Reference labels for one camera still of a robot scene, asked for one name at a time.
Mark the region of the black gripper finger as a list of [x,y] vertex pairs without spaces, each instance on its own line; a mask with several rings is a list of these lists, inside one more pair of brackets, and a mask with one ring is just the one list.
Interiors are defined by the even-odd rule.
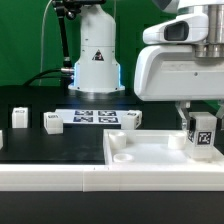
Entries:
[[220,100],[218,102],[218,105],[220,106],[217,113],[217,129],[218,130],[224,130],[224,100]]
[[188,130],[190,127],[190,116],[188,109],[190,108],[191,104],[189,101],[177,101],[175,103],[177,112],[181,118],[181,127],[183,130]]

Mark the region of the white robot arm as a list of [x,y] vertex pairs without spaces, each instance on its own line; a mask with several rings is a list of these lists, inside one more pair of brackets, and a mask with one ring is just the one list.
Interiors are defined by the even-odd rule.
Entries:
[[[147,28],[136,63],[134,92],[143,101],[224,100],[224,0],[153,0],[176,18]],[[122,90],[115,60],[115,21],[85,6],[81,52],[70,89],[92,97]]]

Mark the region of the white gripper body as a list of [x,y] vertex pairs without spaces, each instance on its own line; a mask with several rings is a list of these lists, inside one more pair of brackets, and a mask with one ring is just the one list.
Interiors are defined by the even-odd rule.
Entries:
[[143,101],[224,99],[224,59],[196,58],[191,45],[154,45],[139,54],[134,92]]

